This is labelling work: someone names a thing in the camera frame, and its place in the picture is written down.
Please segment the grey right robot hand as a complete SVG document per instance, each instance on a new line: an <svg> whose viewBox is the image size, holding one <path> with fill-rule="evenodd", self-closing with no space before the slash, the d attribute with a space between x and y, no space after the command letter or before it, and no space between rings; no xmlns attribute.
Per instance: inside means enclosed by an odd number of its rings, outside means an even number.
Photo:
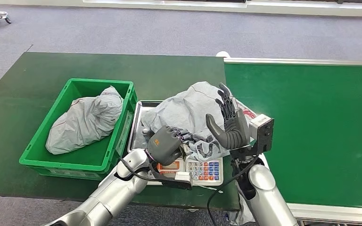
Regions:
<svg viewBox="0 0 362 226"><path fill-rule="evenodd" d="M216 99L223 116L222 129L215 123L211 114L206 114L206 125L219 144L228 150L242 148L250 142L248 125L243 110L236 108L231 98L231 92L223 83L217 91L221 99Z"/></svg>

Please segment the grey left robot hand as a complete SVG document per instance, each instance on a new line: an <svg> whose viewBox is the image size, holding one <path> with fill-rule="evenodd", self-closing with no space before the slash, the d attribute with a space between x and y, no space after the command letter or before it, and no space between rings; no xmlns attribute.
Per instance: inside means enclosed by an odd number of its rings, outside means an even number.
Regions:
<svg viewBox="0 0 362 226"><path fill-rule="evenodd" d="M150 162L168 166L185 157L183 144L196 142L197 139L188 130L164 125L150 138L145 153Z"/></svg>

